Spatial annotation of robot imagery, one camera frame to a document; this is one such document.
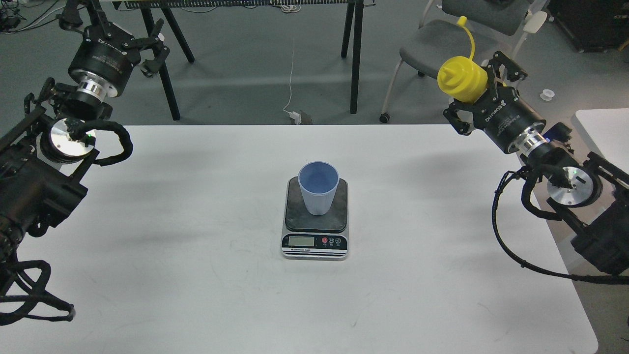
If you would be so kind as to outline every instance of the table leg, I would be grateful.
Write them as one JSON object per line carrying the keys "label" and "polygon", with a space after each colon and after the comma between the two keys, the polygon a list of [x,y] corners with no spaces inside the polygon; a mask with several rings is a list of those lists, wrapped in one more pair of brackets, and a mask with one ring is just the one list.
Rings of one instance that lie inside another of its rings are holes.
{"label": "table leg", "polygon": [[343,32],[343,47],[341,48],[341,58],[347,58],[347,48],[350,45],[350,34],[352,32],[352,19],[355,4],[347,4],[347,14],[345,15],[345,31]]}
{"label": "table leg", "polygon": [[188,46],[188,42],[186,41],[184,34],[181,32],[181,28],[179,28],[179,24],[177,23],[177,20],[175,20],[175,16],[172,14],[172,10],[162,9],[162,12],[164,13],[164,17],[166,17],[166,21],[168,21],[168,25],[170,26],[170,29],[174,33],[175,38],[177,39],[177,42],[179,42],[181,49],[184,51],[184,54],[186,55],[186,58],[188,59],[188,63],[193,63],[194,55],[192,54],[192,50],[190,50],[190,46]]}
{"label": "table leg", "polygon": [[[142,12],[142,19],[144,20],[144,25],[147,27],[147,32],[150,34],[153,32],[153,27],[155,26],[151,9],[140,9],[140,11]],[[153,54],[157,55],[157,49],[153,49]],[[180,120],[181,114],[179,114],[177,98],[175,98],[175,91],[172,89],[172,83],[170,82],[170,76],[168,75],[166,63],[164,63],[162,68],[159,70],[159,77],[162,80],[162,86],[164,87],[164,93],[166,94],[166,100],[168,101],[168,107],[170,108],[172,119]]]}
{"label": "table leg", "polygon": [[352,96],[350,98],[350,113],[358,110],[358,82],[360,74],[360,45],[362,42],[362,13],[365,8],[363,0],[356,3],[356,19],[354,20],[354,41],[352,54]]}

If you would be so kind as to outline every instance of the gray floor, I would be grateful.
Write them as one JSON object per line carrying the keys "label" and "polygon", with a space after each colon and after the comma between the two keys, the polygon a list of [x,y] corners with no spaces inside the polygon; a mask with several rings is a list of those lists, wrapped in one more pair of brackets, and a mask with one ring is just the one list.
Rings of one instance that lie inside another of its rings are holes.
{"label": "gray floor", "polygon": [[[275,8],[218,8],[206,14],[176,9],[197,58],[188,64],[172,32],[164,30],[172,48],[167,63],[182,120],[170,119],[159,79],[147,79],[139,72],[133,73],[123,96],[108,100],[114,107],[112,120],[135,125],[289,124],[282,108],[289,99],[294,43],[289,111],[303,110],[313,116],[315,124],[378,124],[399,59],[398,48],[416,28],[426,2],[378,1],[365,10],[356,115],[349,114],[351,58],[340,58],[345,6],[304,6],[298,14],[283,14]],[[32,19],[47,4],[22,13]],[[110,20],[137,35],[145,33],[138,11],[114,11],[110,4],[103,7]],[[55,25],[0,36],[0,135],[22,118],[25,94],[39,92],[46,77],[71,83],[66,70],[80,40],[77,33]],[[521,95],[550,122],[567,122],[577,110],[626,108],[629,64],[623,63],[624,55],[615,50],[578,54],[559,28],[547,23],[518,55],[530,75],[520,85]],[[539,98],[544,88],[556,92],[553,102]],[[389,110],[391,123],[446,123],[440,115],[446,105],[447,97],[436,81],[419,79],[412,68],[404,66]],[[599,353],[629,352],[629,342],[622,339],[629,338],[626,289],[576,287],[599,338]]]}

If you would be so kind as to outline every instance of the cup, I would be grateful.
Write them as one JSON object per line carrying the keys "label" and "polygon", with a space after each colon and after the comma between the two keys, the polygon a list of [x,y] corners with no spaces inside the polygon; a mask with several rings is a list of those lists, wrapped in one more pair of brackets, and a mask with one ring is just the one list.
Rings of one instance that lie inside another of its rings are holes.
{"label": "cup", "polygon": [[308,212],[313,215],[327,213],[337,193],[337,169],[331,164],[315,161],[301,168],[297,181]]}

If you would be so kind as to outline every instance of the white table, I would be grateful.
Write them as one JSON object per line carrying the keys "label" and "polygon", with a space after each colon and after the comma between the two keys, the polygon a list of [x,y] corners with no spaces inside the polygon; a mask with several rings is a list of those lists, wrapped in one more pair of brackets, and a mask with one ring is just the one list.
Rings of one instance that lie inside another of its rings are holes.
{"label": "white table", "polygon": [[577,111],[572,123],[590,149],[629,172],[629,108]]}
{"label": "white table", "polygon": [[[445,125],[129,127],[128,161],[22,260],[52,265],[70,323],[0,329],[3,353],[575,353],[598,342],[570,281],[520,268],[490,208],[517,169]],[[97,143],[107,155],[103,139]],[[324,160],[349,187],[345,261],[284,259],[286,184]],[[546,223],[504,194],[499,225],[565,271]]]}

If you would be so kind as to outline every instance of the digital scale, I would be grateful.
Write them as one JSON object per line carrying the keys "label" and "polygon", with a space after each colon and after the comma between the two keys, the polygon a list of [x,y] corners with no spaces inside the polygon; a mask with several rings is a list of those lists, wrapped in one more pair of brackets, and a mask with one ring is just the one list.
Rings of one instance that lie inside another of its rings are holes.
{"label": "digital scale", "polygon": [[340,261],[347,256],[347,182],[339,179],[330,211],[315,216],[306,210],[297,177],[288,182],[282,229],[286,258]]}

